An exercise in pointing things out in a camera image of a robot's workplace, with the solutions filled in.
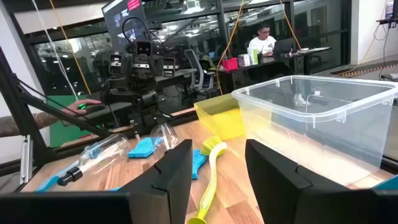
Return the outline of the black office desk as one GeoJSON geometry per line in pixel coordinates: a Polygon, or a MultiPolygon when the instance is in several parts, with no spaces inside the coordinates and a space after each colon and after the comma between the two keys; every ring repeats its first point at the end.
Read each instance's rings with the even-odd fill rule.
{"type": "Polygon", "coordinates": [[[257,65],[250,65],[248,67],[239,67],[235,70],[225,70],[224,68],[218,69],[216,77],[220,92],[222,95],[224,95],[231,93],[234,90],[233,73],[243,72],[253,68],[264,67],[273,63],[289,61],[296,58],[303,58],[303,73],[305,75],[310,75],[310,57],[313,54],[317,54],[328,50],[331,50],[331,47],[320,47],[320,48],[306,50],[302,53],[295,53],[292,55],[285,54],[281,57],[265,57],[262,58],[257,65]]]}

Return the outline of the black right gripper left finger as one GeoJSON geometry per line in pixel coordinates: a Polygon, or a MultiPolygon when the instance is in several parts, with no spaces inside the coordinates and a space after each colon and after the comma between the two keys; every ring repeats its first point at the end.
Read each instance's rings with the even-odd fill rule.
{"type": "Polygon", "coordinates": [[[192,183],[192,140],[168,150],[152,167],[119,189],[129,204],[119,224],[184,224],[192,183]]]}

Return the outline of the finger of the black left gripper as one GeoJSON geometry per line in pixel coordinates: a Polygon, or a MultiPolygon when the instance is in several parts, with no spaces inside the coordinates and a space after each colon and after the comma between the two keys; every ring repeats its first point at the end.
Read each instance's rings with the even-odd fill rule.
{"type": "Polygon", "coordinates": [[[174,77],[176,71],[176,63],[175,59],[172,57],[164,57],[163,58],[163,76],[164,77],[174,77]]]}
{"type": "Polygon", "coordinates": [[[109,73],[111,75],[120,75],[121,74],[121,56],[119,54],[110,55],[109,73]]]}

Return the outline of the clear plastic bin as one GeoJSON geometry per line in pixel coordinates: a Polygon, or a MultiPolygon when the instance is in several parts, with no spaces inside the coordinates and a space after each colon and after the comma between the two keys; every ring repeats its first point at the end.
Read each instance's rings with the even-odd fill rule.
{"type": "Polygon", "coordinates": [[[398,83],[293,75],[232,96],[247,138],[346,186],[380,169],[398,83]]]}

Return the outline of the person's forearm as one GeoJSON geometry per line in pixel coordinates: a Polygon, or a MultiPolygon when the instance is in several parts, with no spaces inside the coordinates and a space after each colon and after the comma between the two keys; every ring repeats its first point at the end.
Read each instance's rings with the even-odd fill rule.
{"type": "MultiPolygon", "coordinates": [[[[58,117],[45,112],[33,114],[32,118],[38,129],[46,128],[60,120],[58,117]]],[[[17,119],[13,116],[0,117],[0,138],[21,135],[27,124],[29,124],[28,119],[17,119]]]]}

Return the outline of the person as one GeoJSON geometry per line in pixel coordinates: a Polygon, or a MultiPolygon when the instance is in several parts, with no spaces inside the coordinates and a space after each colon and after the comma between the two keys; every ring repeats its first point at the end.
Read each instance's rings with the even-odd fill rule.
{"type": "Polygon", "coordinates": [[[257,37],[249,42],[250,49],[256,49],[263,56],[271,56],[274,54],[276,39],[270,35],[271,28],[269,24],[263,24],[257,30],[257,37]]]}

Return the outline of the teal plastic bin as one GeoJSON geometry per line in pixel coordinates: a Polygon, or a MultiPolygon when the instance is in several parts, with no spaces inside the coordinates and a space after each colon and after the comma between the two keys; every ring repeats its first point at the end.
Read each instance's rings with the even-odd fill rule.
{"type": "Polygon", "coordinates": [[[378,190],[398,190],[398,174],[373,187],[378,190]]]}

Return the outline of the yellow plastic bin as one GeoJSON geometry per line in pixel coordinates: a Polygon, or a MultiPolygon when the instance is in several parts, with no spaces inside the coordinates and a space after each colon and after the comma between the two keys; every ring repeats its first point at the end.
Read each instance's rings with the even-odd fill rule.
{"type": "Polygon", "coordinates": [[[232,94],[196,102],[194,109],[200,122],[222,140],[244,135],[239,103],[232,94]]]}

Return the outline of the blue dish brush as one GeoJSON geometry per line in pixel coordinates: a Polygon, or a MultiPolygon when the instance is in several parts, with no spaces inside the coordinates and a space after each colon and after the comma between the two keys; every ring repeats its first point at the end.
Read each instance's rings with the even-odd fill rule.
{"type": "Polygon", "coordinates": [[[59,178],[61,178],[62,176],[64,176],[67,171],[69,171],[70,169],[72,169],[73,167],[77,167],[79,165],[80,159],[84,158],[84,159],[92,159],[98,156],[98,154],[100,153],[100,148],[99,148],[99,143],[96,142],[91,146],[86,146],[84,151],[80,154],[80,157],[73,162],[72,164],[70,164],[69,166],[66,166],[65,168],[63,168],[62,170],[58,171],[56,174],[54,174],[53,176],[47,178],[46,180],[44,180],[34,191],[35,192],[46,192],[48,191],[50,188],[52,188],[54,185],[57,184],[57,181],[59,178]]]}

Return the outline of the black computer mouse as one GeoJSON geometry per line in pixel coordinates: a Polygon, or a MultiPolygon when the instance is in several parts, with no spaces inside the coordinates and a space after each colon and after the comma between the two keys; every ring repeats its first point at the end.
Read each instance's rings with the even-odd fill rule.
{"type": "Polygon", "coordinates": [[[86,114],[90,114],[105,109],[105,105],[104,104],[92,105],[88,103],[82,103],[77,107],[77,109],[85,110],[86,114]]]}

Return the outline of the white containers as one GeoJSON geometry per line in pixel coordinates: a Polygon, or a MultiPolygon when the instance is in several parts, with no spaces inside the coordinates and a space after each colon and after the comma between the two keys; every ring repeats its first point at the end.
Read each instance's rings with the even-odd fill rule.
{"type": "Polygon", "coordinates": [[[246,54],[238,55],[238,66],[249,67],[258,64],[257,50],[254,48],[247,48],[246,54]]]}

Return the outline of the dark computer monitor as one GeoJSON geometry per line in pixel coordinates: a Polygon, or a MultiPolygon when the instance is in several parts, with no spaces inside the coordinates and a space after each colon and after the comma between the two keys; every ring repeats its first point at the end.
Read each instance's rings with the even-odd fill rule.
{"type": "Polygon", "coordinates": [[[149,28],[141,6],[129,11],[128,0],[112,0],[101,8],[113,50],[126,52],[126,46],[137,40],[150,40],[149,28]]]}

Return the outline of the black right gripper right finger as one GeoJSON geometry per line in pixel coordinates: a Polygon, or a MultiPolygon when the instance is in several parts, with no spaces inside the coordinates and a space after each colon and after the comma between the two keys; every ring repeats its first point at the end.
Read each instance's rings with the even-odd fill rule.
{"type": "Polygon", "coordinates": [[[351,190],[254,139],[245,157],[265,224],[376,224],[372,190],[351,190]]]}

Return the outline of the red box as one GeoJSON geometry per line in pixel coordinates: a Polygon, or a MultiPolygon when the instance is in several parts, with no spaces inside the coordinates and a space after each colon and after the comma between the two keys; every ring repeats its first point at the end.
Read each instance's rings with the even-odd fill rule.
{"type": "Polygon", "coordinates": [[[224,71],[233,71],[239,68],[238,66],[238,59],[236,57],[223,59],[221,61],[222,67],[224,71]]]}

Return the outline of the dark laptop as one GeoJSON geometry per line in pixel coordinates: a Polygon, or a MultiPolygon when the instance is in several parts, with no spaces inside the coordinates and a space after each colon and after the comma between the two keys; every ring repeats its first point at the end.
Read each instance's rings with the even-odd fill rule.
{"type": "Polygon", "coordinates": [[[277,40],[274,44],[273,53],[275,56],[282,54],[289,54],[293,49],[294,40],[293,38],[277,40]]]}

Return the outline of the green board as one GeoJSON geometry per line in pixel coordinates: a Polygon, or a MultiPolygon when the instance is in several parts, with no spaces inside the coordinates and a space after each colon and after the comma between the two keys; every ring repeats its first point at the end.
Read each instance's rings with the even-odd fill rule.
{"type": "MultiPolygon", "coordinates": [[[[68,106],[76,101],[74,95],[49,95],[49,98],[63,106],[68,106]]],[[[81,130],[77,126],[65,127],[61,121],[57,121],[49,126],[49,131],[50,147],[60,147],[66,142],[80,139],[91,134],[88,131],[81,130]]]]}

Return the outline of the clear pump bottle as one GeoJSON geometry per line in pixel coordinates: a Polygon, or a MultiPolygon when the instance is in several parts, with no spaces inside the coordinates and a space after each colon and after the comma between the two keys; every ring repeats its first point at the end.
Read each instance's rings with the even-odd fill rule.
{"type": "Polygon", "coordinates": [[[180,140],[174,128],[167,123],[158,124],[150,132],[154,151],[166,153],[168,150],[176,147],[180,140]]]}
{"type": "Polygon", "coordinates": [[[88,146],[70,168],[58,178],[57,184],[67,186],[84,176],[96,175],[127,159],[132,145],[123,134],[113,134],[100,142],[88,146]]]}

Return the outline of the dark keyboard desk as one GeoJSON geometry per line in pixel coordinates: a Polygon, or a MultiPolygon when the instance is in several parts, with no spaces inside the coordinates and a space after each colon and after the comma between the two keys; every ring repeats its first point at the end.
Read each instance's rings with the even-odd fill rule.
{"type": "Polygon", "coordinates": [[[105,127],[114,126],[120,128],[129,124],[129,115],[132,113],[132,104],[126,102],[118,102],[110,105],[105,105],[105,109],[90,113],[79,115],[76,118],[90,123],[92,126],[104,125],[105,127]]]}

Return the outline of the grey office chair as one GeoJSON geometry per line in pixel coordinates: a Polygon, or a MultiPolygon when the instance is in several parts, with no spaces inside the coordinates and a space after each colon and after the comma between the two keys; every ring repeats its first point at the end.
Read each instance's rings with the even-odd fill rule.
{"type": "Polygon", "coordinates": [[[200,60],[192,49],[184,50],[185,56],[192,68],[196,71],[191,74],[190,88],[198,95],[210,97],[217,90],[215,86],[215,73],[202,68],[200,60]]]}

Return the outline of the silver aluminium extrusion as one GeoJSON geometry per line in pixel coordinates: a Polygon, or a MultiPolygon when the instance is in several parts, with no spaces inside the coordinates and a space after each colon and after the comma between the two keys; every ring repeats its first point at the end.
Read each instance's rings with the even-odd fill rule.
{"type": "Polygon", "coordinates": [[[20,184],[27,184],[32,178],[33,145],[30,135],[23,136],[21,149],[20,184]]]}

